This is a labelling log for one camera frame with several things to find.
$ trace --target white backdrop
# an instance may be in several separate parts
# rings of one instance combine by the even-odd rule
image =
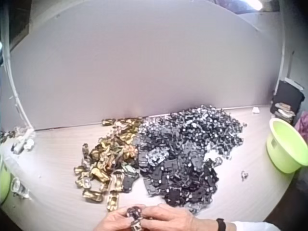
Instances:
[[[280,49],[210,2],[91,0],[35,28],[12,52],[35,128],[146,116],[201,103],[270,102]],[[20,124],[2,78],[2,127]]]

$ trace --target lime green bucket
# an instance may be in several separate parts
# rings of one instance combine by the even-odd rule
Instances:
[[[9,194],[11,185],[11,174],[9,173],[8,169],[6,168],[2,155],[0,155],[0,202],[1,204],[6,199],[7,195]]]
[[[271,134],[266,147],[274,165],[284,173],[308,166],[307,144],[295,128],[277,118],[272,118],[269,124]]]

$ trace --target black watch strap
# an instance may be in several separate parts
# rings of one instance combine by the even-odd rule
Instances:
[[[226,231],[226,223],[224,222],[224,219],[218,218],[216,221],[218,223],[218,231]]]

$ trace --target hand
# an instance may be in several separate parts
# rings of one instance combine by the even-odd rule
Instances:
[[[145,205],[134,205],[139,208],[145,208]],[[109,212],[107,216],[97,225],[94,231],[130,231],[130,224],[133,218],[126,217],[126,211],[129,207],[120,208]]]
[[[142,216],[144,219],[141,220],[141,226],[150,231],[218,230],[218,223],[215,220],[197,219],[185,208],[173,208],[166,204],[144,208]],[[227,230],[235,231],[236,227],[233,224],[227,224]]]

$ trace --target table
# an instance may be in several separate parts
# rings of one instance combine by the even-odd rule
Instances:
[[[228,110],[240,122],[248,124],[241,136],[242,146],[234,148],[232,160],[224,160],[216,168],[218,191],[213,203],[199,218],[224,218],[227,221],[263,221],[279,202],[291,182],[292,175],[278,171],[271,163],[265,141],[271,118],[269,106]],[[82,144],[97,144],[109,131],[101,125],[60,128],[36,132],[31,152],[12,155],[10,139],[0,146],[0,152],[12,156],[12,172],[30,190],[29,199],[9,194],[2,209],[25,231],[90,231],[106,215],[106,200],[102,204],[88,203],[77,189],[73,167],[80,164]],[[249,174],[242,181],[241,171]],[[120,194],[120,206],[141,203],[163,203],[161,197],[149,197],[140,177],[132,192]]]

